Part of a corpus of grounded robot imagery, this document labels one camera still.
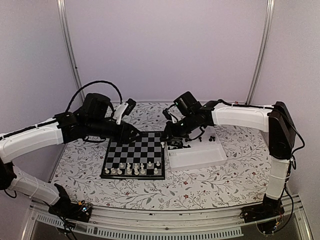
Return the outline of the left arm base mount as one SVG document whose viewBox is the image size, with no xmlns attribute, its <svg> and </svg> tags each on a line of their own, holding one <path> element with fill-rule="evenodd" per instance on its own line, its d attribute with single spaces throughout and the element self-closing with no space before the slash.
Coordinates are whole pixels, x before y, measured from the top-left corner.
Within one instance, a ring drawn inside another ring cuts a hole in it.
<svg viewBox="0 0 320 240">
<path fill-rule="evenodd" d="M 88 223 L 91 218 L 92 207 L 93 205 L 85 200 L 71 202 L 70 199 L 60 198 L 54 205 L 49 206 L 48 212 L 64 219 Z"/>
</svg>

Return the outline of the black grey chessboard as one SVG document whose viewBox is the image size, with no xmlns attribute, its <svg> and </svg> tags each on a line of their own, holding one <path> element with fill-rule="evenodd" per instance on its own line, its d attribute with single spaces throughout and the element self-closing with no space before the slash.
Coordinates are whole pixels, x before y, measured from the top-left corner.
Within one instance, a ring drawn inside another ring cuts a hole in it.
<svg viewBox="0 0 320 240">
<path fill-rule="evenodd" d="M 106 149 L 106 155 L 102 165 L 100 177 L 102 179 L 136 179 L 136 180 L 164 180 L 165 174 L 165 148 L 161 145 L 162 131 L 144 131 L 142 137 L 129 144 L 121 144 L 110 140 Z M 153 166 L 148 167 L 148 163 L 152 162 Z M 131 174 L 127 174 L 127 163 L 131 164 Z M 145 174 L 141 174 L 141 164 L 144 164 Z M 116 170 L 115 174 L 111 173 L 111 169 Z M 158 169 L 158 174 L 154 174 L 154 168 Z M 110 173 L 106 174 L 105 169 L 109 169 Z M 135 175 L 135 170 L 139 170 L 139 175 Z"/>
</svg>

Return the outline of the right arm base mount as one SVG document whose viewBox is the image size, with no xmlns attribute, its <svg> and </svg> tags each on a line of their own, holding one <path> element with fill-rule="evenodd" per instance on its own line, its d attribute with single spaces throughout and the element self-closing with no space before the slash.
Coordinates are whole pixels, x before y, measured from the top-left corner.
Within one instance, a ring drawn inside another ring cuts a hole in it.
<svg viewBox="0 0 320 240">
<path fill-rule="evenodd" d="M 242 207 L 239 218 L 245 223 L 256 222 L 260 233 L 270 235 L 277 230 L 284 213 L 282 202 L 272 200 Z"/>
</svg>

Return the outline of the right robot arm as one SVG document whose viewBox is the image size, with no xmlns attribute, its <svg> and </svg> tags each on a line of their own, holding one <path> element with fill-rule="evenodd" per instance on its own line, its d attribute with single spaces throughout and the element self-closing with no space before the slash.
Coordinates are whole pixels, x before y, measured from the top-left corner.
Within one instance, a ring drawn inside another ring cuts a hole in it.
<svg viewBox="0 0 320 240">
<path fill-rule="evenodd" d="M 268 134 L 271 169 L 258 213 L 262 218 L 274 214 L 286 190 L 291 169 L 297 168 L 295 152 L 306 146 L 286 104 L 277 101 L 272 105 L 250 105 L 230 103 L 223 99 L 201 104 L 187 91 L 173 101 L 172 107 L 179 110 L 182 118 L 173 116 L 170 107 L 162 111 L 167 120 L 162 141 L 167 143 L 189 139 L 192 131 L 215 126 L 248 128 Z"/>
</svg>

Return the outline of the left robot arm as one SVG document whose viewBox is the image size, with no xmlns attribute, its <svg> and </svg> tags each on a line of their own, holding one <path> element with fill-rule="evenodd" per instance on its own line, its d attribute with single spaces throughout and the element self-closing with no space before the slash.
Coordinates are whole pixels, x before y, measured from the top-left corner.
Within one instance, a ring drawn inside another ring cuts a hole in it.
<svg viewBox="0 0 320 240">
<path fill-rule="evenodd" d="M 110 98 L 100 93 L 88 93 L 83 104 L 71 112 L 68 105 L 62 113 L 44 122 L 0 136 L 0 189 L 20 192 L 55 208 L 63 217 L 74 213 L 66 190 L 59 184 L 46 183 L 31 176 L 13 164 L 13 160 L 30 152 L 54 145 L 61 145 L 89 137 L 114 140 L 129 144 L 141 132 L 122 120 L 136 106 L 133 99 L 120 101 L 114 107 Z"/>
</svg>

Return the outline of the white plastic tray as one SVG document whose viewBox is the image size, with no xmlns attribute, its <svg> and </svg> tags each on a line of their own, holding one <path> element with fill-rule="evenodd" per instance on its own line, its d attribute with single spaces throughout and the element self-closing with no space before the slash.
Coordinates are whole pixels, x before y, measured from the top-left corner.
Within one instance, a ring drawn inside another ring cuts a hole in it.
<svg viewBox="0 0 320 240">
<path fill-rule="evenodd" d="M 214 167 L 223 165 L 227 161 L 226 153 L 215 129 L 209 126 L 204 129 L 203 135 L 200 135 L 200 133 L 200 129 L 195 129 L 190 134 L 191 141 L 185 138 L 177 140 L 183 141 L 191 148 L 168 150 L 168 144 L 166 143 L 169 166 L 172 171 Z M 215 141 L 209 141 L 210 136 L 214 136 Z M 171 153 L 176 153 L 177 156 L 173 157 Z"/>
</svg>

